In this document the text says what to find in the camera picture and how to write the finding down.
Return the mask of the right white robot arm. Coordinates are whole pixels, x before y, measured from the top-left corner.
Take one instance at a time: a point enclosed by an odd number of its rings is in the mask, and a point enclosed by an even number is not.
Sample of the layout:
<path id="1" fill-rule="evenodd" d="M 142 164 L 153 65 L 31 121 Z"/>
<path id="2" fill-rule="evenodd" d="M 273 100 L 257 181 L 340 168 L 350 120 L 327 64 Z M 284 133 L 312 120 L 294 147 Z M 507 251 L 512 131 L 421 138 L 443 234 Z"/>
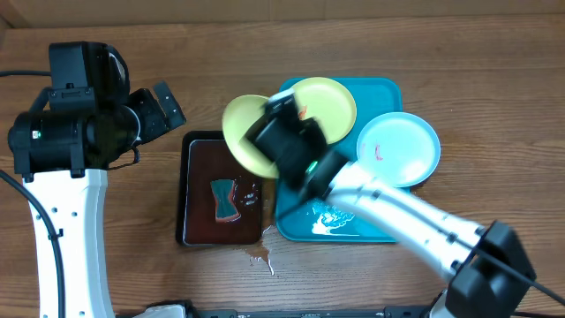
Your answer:
<path id="1" fill-rule="evenodd" d="M 319 199 L 375 224 L 434 269 L 448 287 L 429 317 L 510 317 L 536 278 L 513 228 L 484 227 L 386 185 L 328 148 L 312 119 L 264 115 L 245 138 L 302 202 Z"/>

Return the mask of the yellow-green plate with sauce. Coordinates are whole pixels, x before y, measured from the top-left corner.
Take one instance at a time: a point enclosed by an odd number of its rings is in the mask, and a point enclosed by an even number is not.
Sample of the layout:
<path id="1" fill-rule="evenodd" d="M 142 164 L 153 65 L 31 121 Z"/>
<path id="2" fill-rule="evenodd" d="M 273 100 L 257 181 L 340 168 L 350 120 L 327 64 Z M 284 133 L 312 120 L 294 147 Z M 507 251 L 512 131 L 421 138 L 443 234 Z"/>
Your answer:
<path id="1" fill-rule="evenodd" d="M 291 87 L 301 120 L 315 119 L 327 144 L 347 136 L 357 118 L 357 105 L 351 92 L 336 80 L 322 77 L 302 79 Z"/>

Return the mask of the green and orange sponge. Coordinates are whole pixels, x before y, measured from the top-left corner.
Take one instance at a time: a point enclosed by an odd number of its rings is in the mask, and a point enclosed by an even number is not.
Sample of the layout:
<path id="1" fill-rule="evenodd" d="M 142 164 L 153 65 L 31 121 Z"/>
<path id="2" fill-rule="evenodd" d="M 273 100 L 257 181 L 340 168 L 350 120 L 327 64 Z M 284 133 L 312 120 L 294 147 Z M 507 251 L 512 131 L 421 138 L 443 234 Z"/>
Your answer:
<path id="1" fill-rule="evenodd" d="M 240 214 L 235 206 L 235 183 L 231 179 L 218 179 L 210 183 L 215 199 L 215 221 L 230 223 L 236 221 Z"/>

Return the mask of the light blue plate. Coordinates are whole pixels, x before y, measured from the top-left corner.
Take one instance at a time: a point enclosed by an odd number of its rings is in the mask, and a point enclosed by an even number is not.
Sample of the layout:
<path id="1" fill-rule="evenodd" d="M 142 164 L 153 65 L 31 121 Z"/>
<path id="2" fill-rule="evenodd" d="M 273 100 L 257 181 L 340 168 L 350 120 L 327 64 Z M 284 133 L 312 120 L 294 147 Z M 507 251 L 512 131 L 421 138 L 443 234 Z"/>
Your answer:
<path id="1" fill-rule="evenodd" d="M 426 181 L 441 159 L 436 131 L 421 117 L 389 112 L 372 119 L 357 142 L 358 163 L 385 183 L 406 188 Z"/>

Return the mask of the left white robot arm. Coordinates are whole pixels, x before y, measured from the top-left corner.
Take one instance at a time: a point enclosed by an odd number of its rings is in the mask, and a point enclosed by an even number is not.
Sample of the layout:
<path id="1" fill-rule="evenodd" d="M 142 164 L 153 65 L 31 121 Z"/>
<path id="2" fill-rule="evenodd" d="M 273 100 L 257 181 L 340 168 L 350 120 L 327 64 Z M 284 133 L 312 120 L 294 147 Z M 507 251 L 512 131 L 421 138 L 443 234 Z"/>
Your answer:
<path id="1" fill-rule="evenodd" d="M 34 224 L 40 314 L 111 317 L 103 210 L 124 153 L 185 123 L 166 83 L 132 90 L 118 51 L 100 42 L 49 46 L 49 75 L 8 133 L 8 182 Z"/>

